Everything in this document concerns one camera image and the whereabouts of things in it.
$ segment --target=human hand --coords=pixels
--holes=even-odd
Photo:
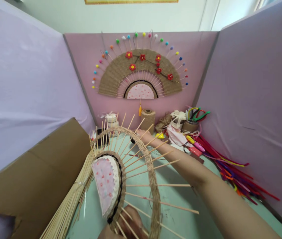
[[[122,211],[122,213],[121,213],[121,215],[127,221],[129,226],[132,228],[132,230],[135,232],[135,234],[138,236],[139,239],[146,239],[147,236],[143,232],[142,220],[141,220],[141,217],[138,214],[138,212],[134,208],[132,208],[131,206],[126,206],[124,209],[132,217],[132,220],[131,220],[131,218],[124,211]],[[127,224],[124,222],[124,220],[121,217],[119,217],[118,223],[119,223],[122,231],[126,235],[127,239],[135,239],[132,231],[129,229],[129,227],[127,226]],[[118,226],[116,226],[116,230],[119,233],[119,235],[117,235],[113,231],[111,231],[110,226],[107,224],[104,227],[104,229],[101,231],[98,239],[123,239],[123,237],[121,236],[122,233],[121,233]]]

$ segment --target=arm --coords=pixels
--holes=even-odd
[[[138,133],[143,135],[144,132],[140,130]],[[150,133],[147,133],[143,136],[142,141],[148,143],[152,139]],[[155,139],[150,145],[155,148],[161,143],[162,141]],[[158,148],[161,154],[171,150],[174,151],[165,156],[166,160],[172,162],[180,159],[172,166],[197,189],[224,238],[280,238],[227,183],[200,162],[168,144]]]

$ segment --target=pink floral fabric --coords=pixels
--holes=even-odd
[[[154,93],[149,86],[138,84],[128,92],[128,99],[154,99]]]

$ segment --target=yellow object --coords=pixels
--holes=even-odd
[[[194,144],[195,141],[190,137],[190,136],[185,136],[187,138],[188,141],[190,141],[191,144]]]
[[[157,133],[155,136],[157,137],[158,135],[160,135],[160,136],[158,137],[158,139],[163,139],[163,138],[164,138],[163,133]]]

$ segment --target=cardboard partition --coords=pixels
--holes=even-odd
[[[15,217],[12,239],[41,236],[76,180],[89,144],[72,118],[0,171],[0,215]]]

